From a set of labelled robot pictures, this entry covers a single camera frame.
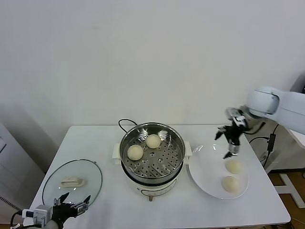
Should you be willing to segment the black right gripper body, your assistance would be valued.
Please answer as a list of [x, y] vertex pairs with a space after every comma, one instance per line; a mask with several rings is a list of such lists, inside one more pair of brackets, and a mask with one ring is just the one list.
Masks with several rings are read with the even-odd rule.
[[235, 122], [232, 122], [231, 125], [224, 126], [224, 135], [229, 144], [234, 146], [240, 145], [240, 136], [245, 131], [245, 125], [237, 125]]

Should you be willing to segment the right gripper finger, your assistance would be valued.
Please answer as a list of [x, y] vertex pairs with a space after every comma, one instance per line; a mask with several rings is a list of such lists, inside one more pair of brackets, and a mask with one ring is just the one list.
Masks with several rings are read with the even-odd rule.
[[226, 126], [218, 127], [218, 132], [215, 135], [215, 140], [219, 139], [226, 132]]
[[225, 154], [223, 159], [231, 158], [233, 156], [237, 156], [239, 154], [239, 145], [234, 143], [229, 143], [228, 152]]

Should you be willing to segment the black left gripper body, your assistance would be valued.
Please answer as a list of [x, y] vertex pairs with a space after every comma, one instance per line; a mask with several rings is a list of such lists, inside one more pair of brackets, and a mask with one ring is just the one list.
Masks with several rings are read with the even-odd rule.
[[76, 204], [62, 203], [53, 207], [52, 220], [57, 223], [65, 223], [69, 218], [78, 216]]

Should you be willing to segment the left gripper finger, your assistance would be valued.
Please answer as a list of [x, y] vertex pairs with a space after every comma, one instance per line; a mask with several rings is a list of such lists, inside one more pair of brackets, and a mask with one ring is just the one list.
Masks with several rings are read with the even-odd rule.
[[59, 198], [55, 198], [53, 201], [53, 206], [69, 206], [69, 203], [65, 203], [64, 201], [66, 200], [66, 198], [68, 197], [69, 192], [65, 193], [63, 195], [61, 195]]
[[89, 195], [83, 202], [79, 202], [72, 206], [72, 209], [75, 211], [75, 215], [81, 215], [89, 208], [91, 195]]

